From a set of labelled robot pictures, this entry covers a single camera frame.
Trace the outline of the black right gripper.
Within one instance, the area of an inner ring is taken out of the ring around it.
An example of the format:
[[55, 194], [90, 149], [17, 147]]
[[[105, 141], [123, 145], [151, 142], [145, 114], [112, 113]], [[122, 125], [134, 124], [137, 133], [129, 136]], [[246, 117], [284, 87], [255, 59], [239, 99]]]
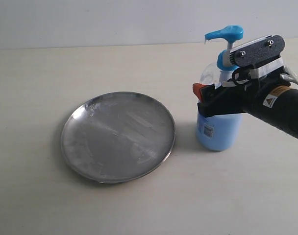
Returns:
[[[252, 107], [263, 104], [263, 99], [268, 93], [279, 86], [290, 88], [291, 83], [280, 77], [269, 77], [264, 79], [254, 79], [245, 85], [233, 87], [219, 87], [215, 90], [215, 85], [205, 85], [194, 83], [193, 93], [198, 98], [198, 113], [205, 118], [216, 115], [239, 114], [252, 110]], [[204, 101], [207, 93], [214, 91], [214, 100]]]

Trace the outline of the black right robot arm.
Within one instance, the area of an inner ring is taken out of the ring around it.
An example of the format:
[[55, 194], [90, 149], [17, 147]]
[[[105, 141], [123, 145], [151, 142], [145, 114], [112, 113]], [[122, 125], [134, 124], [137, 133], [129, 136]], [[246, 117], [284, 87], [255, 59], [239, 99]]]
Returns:
[[229, 149], [236, 140], [243, 113], [298, 139], [298, 89], [288, 81], [232, 81], [215, 85], [193, 84], [198, 98], [196, 136], [206, 148]]

